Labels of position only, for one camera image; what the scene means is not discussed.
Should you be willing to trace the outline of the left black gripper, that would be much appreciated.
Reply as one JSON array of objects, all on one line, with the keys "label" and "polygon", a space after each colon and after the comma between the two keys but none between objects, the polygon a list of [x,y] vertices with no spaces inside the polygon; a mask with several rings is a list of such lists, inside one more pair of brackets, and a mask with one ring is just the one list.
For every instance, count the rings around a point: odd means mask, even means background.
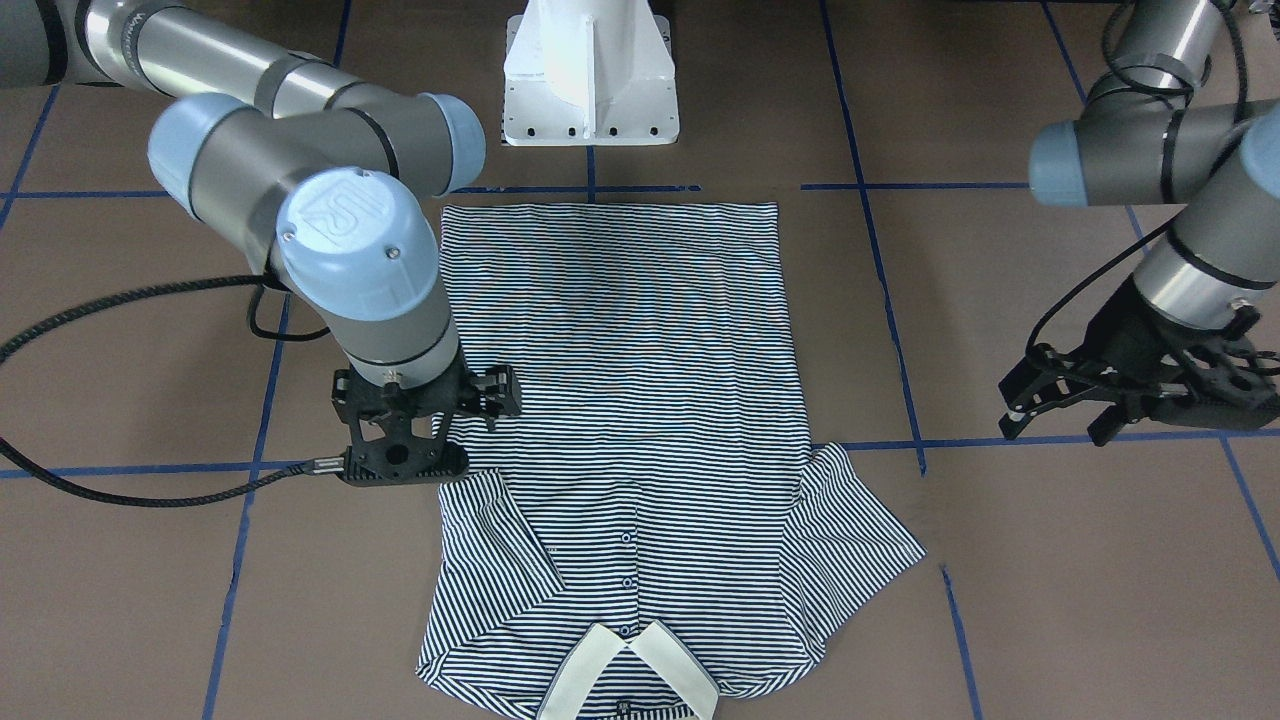
[{"label": "left black gripper", "polygon": [[1016,439],[1033,419],[1074,404],[1091,386],[1110,404],[1087,427],[1096,447],[1147,419],[1216,430],[1276,421],[1277,357],[1247,336],[1261,314],[1243,304],[1228,315],[1222,329],[1183,325],[1151,305],[1133,278],[1124,281],[1088,323],[1080,346],[1064,356],[1034,345],[998,383],[1004,438]]}]

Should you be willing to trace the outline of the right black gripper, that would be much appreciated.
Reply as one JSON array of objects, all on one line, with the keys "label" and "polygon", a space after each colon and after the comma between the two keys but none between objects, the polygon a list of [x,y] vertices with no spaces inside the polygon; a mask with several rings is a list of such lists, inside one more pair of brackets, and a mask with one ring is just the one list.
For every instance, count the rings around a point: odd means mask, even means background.
[{"label": "right black gripper", "polygon": [[380,442],[440,443],[454,418],[477,419],[495,432],[500,418],[524,411],[518,377],[509,364],[476,373],[466,363],[452,363],[435,379],[415,387],[397,372],[378,384],[348,366],[333,375],[332,404],[348,428],[352,450]]}]

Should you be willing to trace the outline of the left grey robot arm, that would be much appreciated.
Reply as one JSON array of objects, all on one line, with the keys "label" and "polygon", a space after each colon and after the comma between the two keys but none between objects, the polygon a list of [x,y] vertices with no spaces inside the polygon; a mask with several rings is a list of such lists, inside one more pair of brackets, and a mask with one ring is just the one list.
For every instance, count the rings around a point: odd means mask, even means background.
[{"label": "left grey robot arm", "polygon": [[1030,191],[1060,208],[1175,205],[1068,352],[1039,340],[1000,382],[998,427],[1101,402],[1103,446],[1143,420],[1257,430],[1277,419],[1277,354],[1249,332],[1277,286],[1277,102],[1253,101],[1231,1],[1125,1],[1103,28],[1106,72],[1075,120],[1044,127]]}]

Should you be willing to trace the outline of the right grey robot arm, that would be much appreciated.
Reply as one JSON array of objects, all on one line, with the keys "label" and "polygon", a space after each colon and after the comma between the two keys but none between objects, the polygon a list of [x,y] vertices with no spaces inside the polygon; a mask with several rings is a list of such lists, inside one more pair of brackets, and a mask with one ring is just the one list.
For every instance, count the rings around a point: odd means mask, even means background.
[{"label": "right grey robot arm", "polygon": [[486,138],[444,94],[404,95],[180,1],[5,1],[3,87],[168,96],[147,159],[165,192],[324,322],[353,430],[520,411],[515,372],[468,369],[421,197],[475,181]]}]

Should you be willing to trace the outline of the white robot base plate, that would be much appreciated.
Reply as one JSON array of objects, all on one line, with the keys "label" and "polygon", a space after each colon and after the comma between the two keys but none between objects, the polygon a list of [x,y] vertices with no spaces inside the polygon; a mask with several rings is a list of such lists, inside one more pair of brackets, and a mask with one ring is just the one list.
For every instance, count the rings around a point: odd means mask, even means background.
[{"label": "white robot base plate", "polygon": [[662,146],[681,119],[669,18],[649,1],[529,1],[506,22],[502,138]]}]

